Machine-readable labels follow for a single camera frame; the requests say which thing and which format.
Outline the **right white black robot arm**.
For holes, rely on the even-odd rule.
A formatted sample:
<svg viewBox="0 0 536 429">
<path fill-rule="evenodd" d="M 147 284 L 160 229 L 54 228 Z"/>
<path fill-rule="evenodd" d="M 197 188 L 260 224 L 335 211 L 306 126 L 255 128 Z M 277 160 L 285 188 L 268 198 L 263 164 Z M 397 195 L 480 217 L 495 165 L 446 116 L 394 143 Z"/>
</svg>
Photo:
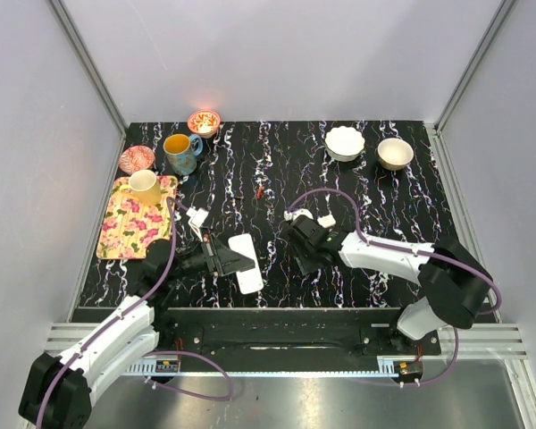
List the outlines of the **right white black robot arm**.
<svg viewBox="0 0 536 429">
<path fill-rule="evenodd" d="M 285 214 L 286 235 L 303 275 L 324 265 L 386 273 L 421 287 L 423 296 L 405 306 L 389 330 L 389 345 L 400 354 L 416 348 L 426 334 L 446 325 L 467 330 L 490 290 L 491 277 L 454 239 L 407 243 L 357 231 L 342 231 L 329 215 L 318 220 Z"/>
</svg>

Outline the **remote battery cover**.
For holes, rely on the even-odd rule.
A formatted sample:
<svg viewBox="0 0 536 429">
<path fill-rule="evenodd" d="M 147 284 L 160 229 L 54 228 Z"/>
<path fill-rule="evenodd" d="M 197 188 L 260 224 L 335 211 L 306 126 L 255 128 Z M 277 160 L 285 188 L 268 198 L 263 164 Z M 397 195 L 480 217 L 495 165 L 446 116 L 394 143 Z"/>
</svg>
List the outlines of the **remote battery cover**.
<svg viewBox="0 0 536 429">
<path fill-rule="evenodd" d="M 333 227 L 336 224 L 335 218 L 332 214 L 328 214 L 322 217 L 319 217 L 317 222 L 323 227 L 323 228 L 330 228 Z"/>
</svg>

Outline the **white remote control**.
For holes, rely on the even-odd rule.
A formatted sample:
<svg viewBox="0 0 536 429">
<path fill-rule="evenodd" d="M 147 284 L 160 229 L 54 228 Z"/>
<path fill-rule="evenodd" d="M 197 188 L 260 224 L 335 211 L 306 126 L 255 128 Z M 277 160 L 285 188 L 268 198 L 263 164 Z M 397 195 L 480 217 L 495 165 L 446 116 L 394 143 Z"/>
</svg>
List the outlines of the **white remote control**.
<svg viewBox="0 0 536 429">
<path fill-rule="evenodd" d="M 260 291 L 264 287 L 264 281 L 251 235 L 245 233 L 233 236 L 229 238 L 228 244 L 230 250 L 241 256 L 236 271 L 239 291 L 243 295 Z"/>
</svg>

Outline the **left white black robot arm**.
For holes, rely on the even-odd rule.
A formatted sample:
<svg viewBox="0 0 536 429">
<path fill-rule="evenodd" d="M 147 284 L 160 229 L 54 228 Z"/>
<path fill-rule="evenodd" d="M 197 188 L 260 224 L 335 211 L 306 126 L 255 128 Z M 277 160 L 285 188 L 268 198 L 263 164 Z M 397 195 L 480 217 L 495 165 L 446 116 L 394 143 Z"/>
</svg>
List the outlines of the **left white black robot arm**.
<svg viewBox="0 0 536 429">
<path fill-rule="evenodd" d="M 146 354 L 172 349 L 176 333 L 166 319 L 172 304 L 167 283 L 193 274 L 235 274 L 243 291 L 260 276 L 249 234 L 222 243 L 208 236 L 178 254 L 175 240 L 147 248 L 142 272 L 121 304 L 89 335 L 56 356 L 32 363 L 18 407 L 37 428 L 81 428 L 105 391 Z"/>
</svg>

